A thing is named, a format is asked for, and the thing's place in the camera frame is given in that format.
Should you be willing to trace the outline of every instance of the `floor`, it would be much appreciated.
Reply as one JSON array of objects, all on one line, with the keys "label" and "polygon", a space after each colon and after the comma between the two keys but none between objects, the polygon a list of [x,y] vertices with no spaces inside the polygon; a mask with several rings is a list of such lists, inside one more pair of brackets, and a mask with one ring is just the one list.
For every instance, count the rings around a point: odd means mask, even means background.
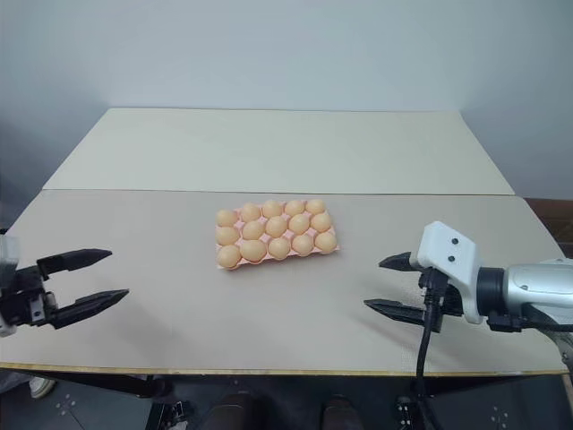
[{"label": "floor", "polygon": [[[188,428],[191,430],[201,426],[201,420],[214,403],[240,391],[248,391],[261,400],[268,429],[317,429],[321,403],[341,393],[353,402],[366,430],[398,430],[402,426],[397,420],[395,400],[407,393],[410,386],[407,378],[390,377],[170,379],[173,392],[156,401],[190,401],[192,416]],[[446,430],[573,428],[571,408],[560,376],[511,379],[508,383],[440,394],[432,402]],[[144,430],[152,400],[75,383],[59,383],[42,400],[32,400],[27,386],[22,385],[4,394],[0,403],[2,430]]]}]

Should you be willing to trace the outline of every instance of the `egg carton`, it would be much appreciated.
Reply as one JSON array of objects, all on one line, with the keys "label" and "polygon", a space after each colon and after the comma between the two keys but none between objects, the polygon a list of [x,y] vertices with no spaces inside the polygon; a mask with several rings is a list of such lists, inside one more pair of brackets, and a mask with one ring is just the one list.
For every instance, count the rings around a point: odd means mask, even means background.
[{"label": "egg carton", "polygon": [[[298,210],[300,210],[301,204],[304,208],[303,211],[297,211],[296,210],[297,208]],[[279,215],[277,215],[278,206],[280,207]],[[259,216],[257,218],[254,218],[257,214],[255,208],[259,212]],[[273,208],[274,211],[265,211],[265,208]],[[277,236],[276,231],[274,233],[274,236],[271,236],[267,232],[267,227],[269,227],[269,230],[271,230],[271,227],[268,225],[268,222],[269,219],[273,217],[270,215],[274,215],[275,217],[280,217],[286,222],[287,225],[286,230],[279,236]],[[304,228],[305,222],[301,217],[297,217],[297,219],[292,223],[292,226],[289,225],[291,224],[290,223],[291,219],[297,215],[302,215],[304,218],[308,219],[308,224],[309,224],[308,228]],[[321,215],[319,217],[320,219],[317,218],[315,220],[312,220],[312,218],[316,217],[317,215]],[[336,240],[336,232],[332,225],[331,217],[328,211],[326,210],[326,205],[324,204],[323,201],[320,200],[290,201],[290,202],[268,201],[265,202],[264,204],[246,203],[243,206],[243,208],[219,211],[217,218],[218,218],[218,224],[216,226],[216,251],[217,251],[218,267],[220,269],[234,270],[244,264],[260,264],[267,260],[282,261],[285,260],[287,257],[291,256],[306,257],[312,254],[331,254],[332,252],[340,249],[338,242]],[[262,225],[262,233],[259,236],[257,231],[258,228],[256,228],[256,226],[253,223],[251,223],[251,221],[258,222],[260,225]],[[245,226],[248,223],[250,224],[250,227],[247,228],[249,228],[250,231],[247,231],[247,229],[245,229]],[[331,235],[331,236],[328,235],[323,236],[321,239],[324,240],[322,241],[319,239],[318,243],[319,245],[322,246],[322,249],[317,246],[317,237],[321,233],[328,233]],[[293,240],[299,236],[308,236],[312,240],[312,249],[310,249],[310,251],[308,251],[308,248],[303,249],[302,252],[297,252],[294,249]],[[271,243],[271,241],[273,239],[280,239],[280,238],[285,239],[289,244],[289,249],[287,253],[284,252],[285,251],[284,249],[282,250],[282,253],[278,253],[277,248],[275,247],[273,247],[272,250],[269,250],[269,244]],[[247,255],[251,256],[251,260],[245,258],[244,256],[245,254],[247,254],[248,251],[247,249],[248,246],[245,243],[253,241],[260,241],[261,243],[264,244],[265,254],[258,260],[257,260],[258,255],[255,258],[252,258],[252,255]],[[308,242],[308,240],[297,239],[295,241],[296,244],[300,244],[301,242],[305,244],[306,242]],[[258,244],[255,245],[256,246],[252,246],[252,248],[256,248],[257,250],[261,251],[262,246]],[[234,246],[236,249],[239,250],[240,254],[237,263],[231,265],[230,267],[221,265],[219,260],[221,249],[224,247],[227,248],[228,246]],[[229,254],[232,254],[234,256],[230,260],[226,261],[227,265],[229,264],[229,262],[232,263],[235,261],[236,249],[234,248],[226,249],[226,251],[228,251],[227,256]]]}]

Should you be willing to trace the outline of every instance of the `brown egg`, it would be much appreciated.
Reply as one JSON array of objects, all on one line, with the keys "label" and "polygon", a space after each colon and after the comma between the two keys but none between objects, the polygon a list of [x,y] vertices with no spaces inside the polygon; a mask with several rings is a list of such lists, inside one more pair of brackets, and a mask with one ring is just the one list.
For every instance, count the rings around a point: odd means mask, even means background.
[{"label": "brown egg", "polygon": [[232,245],[239,240],[239,232],[234,227],[219,227],[215,232],[215,238],[219,245]]},{"label": "brown egg", "polygon": [[311,218],[311,227],[319,233],[326,231],[332,226],[332,220],[328,212],[319,213]]},{"label": "brown egg", "polygon": [[265,227],[259,221],[249,221],[243,226],[243,239],[256,240],[264,231]]},{"label": "brown egg", "polygon": [[309,200],[306,203],[306,210],[309,211],[312,215],[316,215],[317,213],[323,213],[326,209],[326,206],[322,200],[314,199]]},{"label": "brown egg", "polygon": [[265,231],[271,237],[281,237],[287,231],[287,220],[282,217],[272,217],[267,221]]},{"label": "brown egg", "polygon": [[218,250],[217,262],[227,269],[235,267],[240,260],[241,253],[239,252],[239,248],[235,245],[223,246]]},{"label": "brown egg", "polygon": [[294,215],[294,217],[288,221],[288,229],[296,235],[302,235],[310,226],[311,222],[303,213]]},{"label": "brown egg", "polygon": [[219,227],[233,227],[238,220],[239,217],[236,216],[235,211],[222,209],[217,212],[217,225]]},{"label": "brown egg", "polygon": [[291,217],[293,215],[296,215],[297,213],[303,213],[303,212],[304,212],[304,203],[301,202],[300,200],[291,200],[285,205],[285,214],[290,215]]},{"label": "brown egg", "polygon": [[301,256],[306,256],[311,253],[314,248],[312,239],[308,235],[295,236],[293,238],[293,249]]},{"label": "brown egg", "polygon": [[267,254],[267,246],[260,240],[245,240],[241,244],[241,255],[249,262],[259,262]]},{"label": "brown egg", "polygon": [[332,233],[320,233],[314,238],[314,244],[323,253],[329,254],[337,247],[337,239]]},{"label": "brown egg", "polygon": [[290,252],[290,243],[283,237],[272,239],[269,242],[269,254],[277,260],[284,260]]},{"label": "brown egg", "polygon": [[262,216],[265,218],[277,217],[282,215],[283,206],[274,200],[268,200],[262,205]]},{"label": "brown egg", "polygon": [[245,203],[243,208],[241,208],[241,219],[244,222],[255,221],[261,216],[261,210],[259,206],[253,203]]}]

